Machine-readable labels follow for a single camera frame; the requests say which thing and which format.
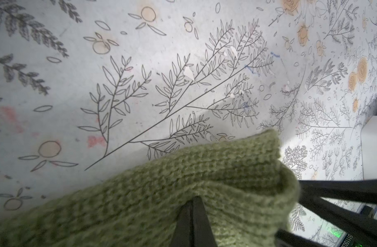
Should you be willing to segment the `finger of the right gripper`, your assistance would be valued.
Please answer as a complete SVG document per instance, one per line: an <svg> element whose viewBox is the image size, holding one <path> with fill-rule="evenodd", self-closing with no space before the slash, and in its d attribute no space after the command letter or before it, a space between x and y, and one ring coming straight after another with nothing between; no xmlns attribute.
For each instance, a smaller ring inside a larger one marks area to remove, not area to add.
<svg viewBox="0 0 377 247"><path fill-rule="evenodd" d="M351 234L365 247L377 247L377 220L345 210L320 197L306 193L299 204L316 213L324 220Z"/></svg>

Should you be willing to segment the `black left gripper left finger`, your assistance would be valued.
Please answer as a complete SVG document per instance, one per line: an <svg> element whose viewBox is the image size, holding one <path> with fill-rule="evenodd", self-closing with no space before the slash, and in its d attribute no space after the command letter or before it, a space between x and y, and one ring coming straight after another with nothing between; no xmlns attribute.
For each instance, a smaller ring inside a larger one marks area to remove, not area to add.
<svg viewBox="0 0 377 247"><path fill-rule="evenodd" d="M191 247L193 245L192 232L193 201L187 201L177 217L177 224L172 236L170 247Z"/></svg>

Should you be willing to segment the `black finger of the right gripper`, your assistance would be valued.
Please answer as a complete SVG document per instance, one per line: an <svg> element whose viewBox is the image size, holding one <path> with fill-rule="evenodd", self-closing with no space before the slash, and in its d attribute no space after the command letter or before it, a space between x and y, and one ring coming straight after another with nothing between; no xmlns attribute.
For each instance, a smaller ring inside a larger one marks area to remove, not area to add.
<svg viewBox="0 0 377 247"><path fill-rule="evenodd" d="M311 196L377 205L377 179L363 181L304 181L301 189Z"/></svg>

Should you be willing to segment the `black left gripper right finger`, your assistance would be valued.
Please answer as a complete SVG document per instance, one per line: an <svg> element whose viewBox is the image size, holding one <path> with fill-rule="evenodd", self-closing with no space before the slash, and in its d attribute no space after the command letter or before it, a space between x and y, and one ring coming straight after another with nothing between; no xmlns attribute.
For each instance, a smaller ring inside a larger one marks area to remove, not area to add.
<svg viewBox="0 0 377 247"><path fill-rule="evenodd" d="M193 246L217 247L201 197L193 198Z"/></svg>

